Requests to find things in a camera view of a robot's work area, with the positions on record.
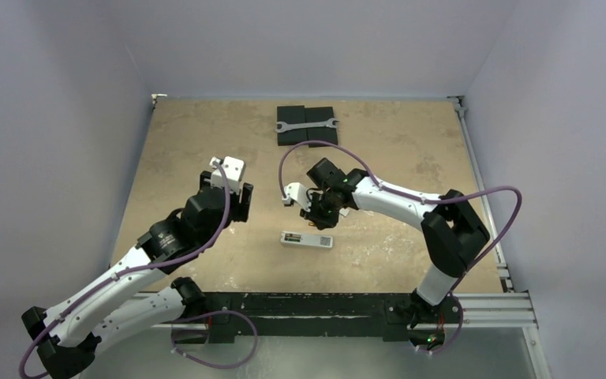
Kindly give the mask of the white remote control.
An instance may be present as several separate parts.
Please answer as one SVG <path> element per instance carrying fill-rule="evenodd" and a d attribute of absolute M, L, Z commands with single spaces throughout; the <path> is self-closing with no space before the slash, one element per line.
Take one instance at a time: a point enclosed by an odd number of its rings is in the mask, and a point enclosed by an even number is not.
<path fill-rule="evenodd" d="M 301 242 L 300 243 L 292 243 L 285 242 L 285 235 L 300 235 Z M 334 246 L 334 239 L 331 236 L 327 235 L 318 235 L 318 234 L 306 234 L 306 233 L 297 233 L 292 231 L 282 231 L 280 236 L 280 242 L 286 246 L 298 246 L 305 248 L 313 248 L 313 249 L 332 249 Z"/>

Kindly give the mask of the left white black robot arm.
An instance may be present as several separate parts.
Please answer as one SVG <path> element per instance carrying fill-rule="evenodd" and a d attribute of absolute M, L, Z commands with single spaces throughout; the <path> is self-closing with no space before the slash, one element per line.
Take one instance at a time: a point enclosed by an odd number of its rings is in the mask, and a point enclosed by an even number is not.
<path fill-rule="evenodd" d="M 200 174 L 200 188 L 182 208 L 153 223 L 126 255 L 76 294 L 50 308 L 33 306 L 21 320 L 32 339 L 18 373 L 36 353 L 41 378 L 75 378 L 114 344 L 170 321 L 212 324 L 240 313 L 212 302 L 189 277 L 139 302 L 130 299 L 212 247 L 233 222 L 245 222 L 253 185 L 242 167 L 223 161 Z"/>

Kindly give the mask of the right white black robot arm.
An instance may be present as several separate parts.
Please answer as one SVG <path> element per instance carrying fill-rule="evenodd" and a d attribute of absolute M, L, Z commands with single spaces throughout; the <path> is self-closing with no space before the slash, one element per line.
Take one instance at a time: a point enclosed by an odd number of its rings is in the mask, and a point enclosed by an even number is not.
<path fill-rule="evenodd" d="M 411 310 L 421 321 L 439 315 L 442 301 L 470 269 L 490 234 L 472 205 L 456 190 L 440 195 L 415 192 L 381 181 L 370 171 L 344 172 L 329 159 L 307 175 L 314 186 L 291 182 L 282 188 L 285 205 L 319 230 L 336 227 L 343 209 L 374 212 L 420 231 L 431 265 L 413 292 Z"/>

